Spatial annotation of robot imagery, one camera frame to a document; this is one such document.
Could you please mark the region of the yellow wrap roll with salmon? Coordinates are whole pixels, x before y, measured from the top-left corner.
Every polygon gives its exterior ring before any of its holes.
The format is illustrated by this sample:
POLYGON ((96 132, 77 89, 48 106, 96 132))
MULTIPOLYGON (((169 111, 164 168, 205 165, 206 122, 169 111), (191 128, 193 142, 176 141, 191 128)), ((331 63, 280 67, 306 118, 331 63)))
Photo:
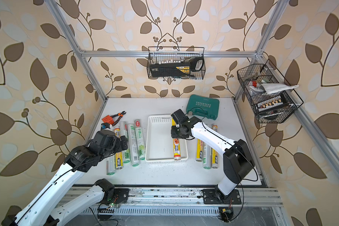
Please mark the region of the yellow wrap roll with salmon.
POLYGON ((180 142, 178 138, 173 139, 173 152, 174 152, 174 160, 181 160, 181 150, 180 150, 180 142))

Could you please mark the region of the white perforated plastic basket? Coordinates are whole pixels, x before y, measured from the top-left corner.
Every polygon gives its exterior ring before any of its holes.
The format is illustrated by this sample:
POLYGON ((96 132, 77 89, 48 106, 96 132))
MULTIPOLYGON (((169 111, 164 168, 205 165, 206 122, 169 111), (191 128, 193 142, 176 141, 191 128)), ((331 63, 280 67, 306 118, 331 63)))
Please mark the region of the white perforated plastic basket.
MULTIPOLYGON (((173 138, 171 137, 172 117, 170 115, 151 115, 147 125, 146 157, 148 163, 175 162, 173 138)), ((188 159, 186 140, 179 139, 181 160, 188 159)))

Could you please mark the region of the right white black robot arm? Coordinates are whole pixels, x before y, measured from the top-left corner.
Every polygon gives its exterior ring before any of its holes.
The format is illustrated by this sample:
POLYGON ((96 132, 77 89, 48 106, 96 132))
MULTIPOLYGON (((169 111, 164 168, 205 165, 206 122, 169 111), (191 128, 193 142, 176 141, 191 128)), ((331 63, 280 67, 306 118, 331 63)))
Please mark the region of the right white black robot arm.
POLYGON ((189 118, 179 109, 171 114, 175 125, 171 127, 171 137, 199 139, 222 155, 224 178, 215 187, 215 197, 225 201, 232 191, 255 169, 255 164, 247 143, 240 139, 229 139, 208 127, 197 117, 189 118))

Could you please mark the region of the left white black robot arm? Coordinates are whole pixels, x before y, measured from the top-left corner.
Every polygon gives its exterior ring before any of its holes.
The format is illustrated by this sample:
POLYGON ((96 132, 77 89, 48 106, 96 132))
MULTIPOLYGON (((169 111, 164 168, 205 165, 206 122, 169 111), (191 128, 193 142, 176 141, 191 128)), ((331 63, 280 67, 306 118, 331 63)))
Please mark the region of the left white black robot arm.
POLYGON ((69 153, 55 176, 25 208, 10 206, 1 225, 63 226, 96 203, 118 204, 122 196, 107 179, 96 181, 87 192, 63 205, 59 202, 90 168, 127 148, 125 136, 118 137, 111 130, 97 132, 93 139, 69 153))

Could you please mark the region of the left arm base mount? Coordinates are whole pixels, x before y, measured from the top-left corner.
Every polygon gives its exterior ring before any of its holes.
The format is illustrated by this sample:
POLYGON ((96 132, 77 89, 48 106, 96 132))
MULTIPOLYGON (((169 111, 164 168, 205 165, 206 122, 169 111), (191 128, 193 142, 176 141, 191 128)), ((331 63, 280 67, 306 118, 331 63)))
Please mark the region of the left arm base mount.
POLYGON ((129 189, 113 188, 104 192, 104 197, 98 204, 120 204, 126 203, 129 197, 129 189))

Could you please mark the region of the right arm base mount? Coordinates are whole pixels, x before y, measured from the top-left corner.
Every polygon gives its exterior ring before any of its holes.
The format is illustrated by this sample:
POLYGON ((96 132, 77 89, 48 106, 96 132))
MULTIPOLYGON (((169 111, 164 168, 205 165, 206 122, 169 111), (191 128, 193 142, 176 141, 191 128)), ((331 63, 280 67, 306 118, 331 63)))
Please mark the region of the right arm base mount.
POLYGON ((224 195, 216 189, 204 189, 202 190, 202 197, 204 204, 207 205, 241 205, 242 200, 240 193, 237 189, 234 189, 230 194, 224 195))

